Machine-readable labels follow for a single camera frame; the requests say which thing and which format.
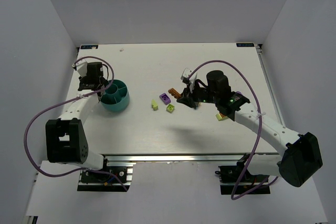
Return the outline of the light green lego brick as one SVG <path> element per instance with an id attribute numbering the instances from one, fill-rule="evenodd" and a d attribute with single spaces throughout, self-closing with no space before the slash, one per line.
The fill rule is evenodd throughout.
<path id="1" fill-rule="evenodd" d="M 151 107 L 154 111 L 158 110 L 159 108 L 157 102 L 154 99 L 151 100 Z"/>

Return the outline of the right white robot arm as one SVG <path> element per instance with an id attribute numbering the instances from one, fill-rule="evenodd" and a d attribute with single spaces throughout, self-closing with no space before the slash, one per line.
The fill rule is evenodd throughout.
<path id="1" fill-rule="evenodd" d="M 290 185 L 300 187 L 322 167 L 315 135 L 310 132 L 300 134 L 259 113 L 248 98 L 231 90 L 222 71 L 210 71 L 206 75 L 207 84 L 192 77 L 189 68 L 184 69 L 181 79 L 186 88 L 177 99 L 178 103 L 193 109 L 201 102 L 212 103 L 221 115 L 247 127 L 277 151 L 274 158 L 253 155 L 248 174 L 278 176 Z"/>

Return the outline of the purple hollow lego brick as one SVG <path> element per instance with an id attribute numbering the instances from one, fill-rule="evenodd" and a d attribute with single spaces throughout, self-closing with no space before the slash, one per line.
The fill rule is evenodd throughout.
<path id="1" fill-rule="evenodd" d="M 159 95 L 159 98 L 161 99 L 161 101 L 165 104 L 168 105 L 171 103 L 171 99 L 169 98 L 169 96 L 166 93 L 162 93 L 161 95 Z"/>

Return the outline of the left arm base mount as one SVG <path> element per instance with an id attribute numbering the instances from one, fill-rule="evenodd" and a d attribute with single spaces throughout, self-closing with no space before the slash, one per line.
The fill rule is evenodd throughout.
<path id="1" fill-rule="evenodd" d="M 134 164 L 116 156 L 105 156 L 103 168 L 98 172 L 80 172 L 77 191 L 125 193 L 132 182 Z"/>

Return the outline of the right blue corner label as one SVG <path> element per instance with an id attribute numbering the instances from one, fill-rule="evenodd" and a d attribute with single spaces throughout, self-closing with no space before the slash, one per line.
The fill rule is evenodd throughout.
<path id="1" fill-rule="evenodd" d="M 236 43 L 237 47 L 254 47 L 254 43 L 252 42 L 237 42 Z"/>

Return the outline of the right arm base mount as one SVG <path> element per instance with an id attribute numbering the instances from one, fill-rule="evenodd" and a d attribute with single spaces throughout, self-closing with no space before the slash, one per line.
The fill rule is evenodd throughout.
<path id="1" fill-rule="evenodd" d="M 231 195 L 248 157 L 249 154 L 245 154 L 234 165 L 221 165 L 215 171 L 215 175 L 219 178 L 220 193 L 222 195 Z M 249 171 L 246 171 L 235 191 L 235 196 L 259 185 L 265 178 L 268 179 L 265 175 L 251 175 Z"/>

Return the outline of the lime green hollow lego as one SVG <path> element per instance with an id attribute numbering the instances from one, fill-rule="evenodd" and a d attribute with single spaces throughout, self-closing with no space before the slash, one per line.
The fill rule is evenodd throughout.
<path id="1" fill-rule="evenodd" d="M 167 107 L 166 107 L 166 110 L 167 110 L 169 113 L 172 113 L 172 112 L 175 110 L 175 106 L 172 105 L 172 104 L 168 104 Z"/>

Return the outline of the left blue corner label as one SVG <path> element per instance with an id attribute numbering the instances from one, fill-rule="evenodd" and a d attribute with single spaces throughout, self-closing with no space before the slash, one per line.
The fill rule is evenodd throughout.
<path id="1" fill-rule="evenodd" d="M 81 45 L 80 50 L 92 50 L 97 49 L 98 45 Z"/>

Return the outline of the aluminium table rail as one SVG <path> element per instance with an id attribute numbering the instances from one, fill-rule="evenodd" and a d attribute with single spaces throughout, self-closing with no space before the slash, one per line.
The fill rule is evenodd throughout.
<path id="1" fill-rule="evenodd" d="M 106 159 L 110 162 L 226 162 L 237 161 L 245 154 L 106 154 Z"/>

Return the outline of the blue corner label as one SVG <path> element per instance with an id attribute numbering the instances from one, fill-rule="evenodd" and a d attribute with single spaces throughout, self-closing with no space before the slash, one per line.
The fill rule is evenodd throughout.
<path id="1" fill-rule="evenodd" d="M 254 43 L 252 42 L 237 42 L 236 43 L 237 47 L 254 47 Z"/>
<path id="2" fill-rule="evenodd" d="M 92 50 L 97 49 L 98 45 L 81 45 L 80 50 Z"/>

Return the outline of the pale yellow-green lego brick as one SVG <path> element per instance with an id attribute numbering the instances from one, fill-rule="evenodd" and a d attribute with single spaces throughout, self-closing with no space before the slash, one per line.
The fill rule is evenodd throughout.
<path id="1" fill-rule="evenodd" d="M 227 117 L 224 117 L 224 118 L 221 117 L 221 113 L 217 113 L 216 118 L 217 118 L 218 121 L 223 121 L 223 120 L 227 119 Z"/>

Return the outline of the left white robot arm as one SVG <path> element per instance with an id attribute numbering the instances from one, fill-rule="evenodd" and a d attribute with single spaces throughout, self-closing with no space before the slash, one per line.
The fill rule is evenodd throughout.
<path id="1" fill-rule="evenodd" d="M 103 77 L 103 64 L 84 62 L 76 66 L 80 74 L 77 97 L 79 100 L 57 119 L 46 123 L 47 158 L 51 163 L 73 164 L 82 168 L 101 170 L 104 156 L 89 150 L 84 123 L 93 107 L 102 97 L 102 92 L 89 95 L 108 85 Z"/>

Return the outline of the brown orange lego brick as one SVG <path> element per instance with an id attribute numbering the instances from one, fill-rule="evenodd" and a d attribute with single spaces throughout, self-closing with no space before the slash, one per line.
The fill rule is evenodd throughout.
<path id="1" fill-rule="evenodd" d="M 179 98 L 182 97 L 182 95 L 181 95 L 180 93 L 178 93 L 174 88 L 170 88 L 170 89 L 168 90 L 168 93 L 169 93 L 170 95 L 172 95 L 175 99 L 179 99 Z"/>

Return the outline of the teal divided round container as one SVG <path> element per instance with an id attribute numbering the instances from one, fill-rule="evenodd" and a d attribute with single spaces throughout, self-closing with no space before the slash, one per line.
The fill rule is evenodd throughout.
<path id="1" fill-rule="evenodd" d="M 107 111 L 122 112 L 130 102 L 127 85 L 118 79 L 110 81 L 110 83 L 111 86 L 106 89 L 100 102 Z"/>

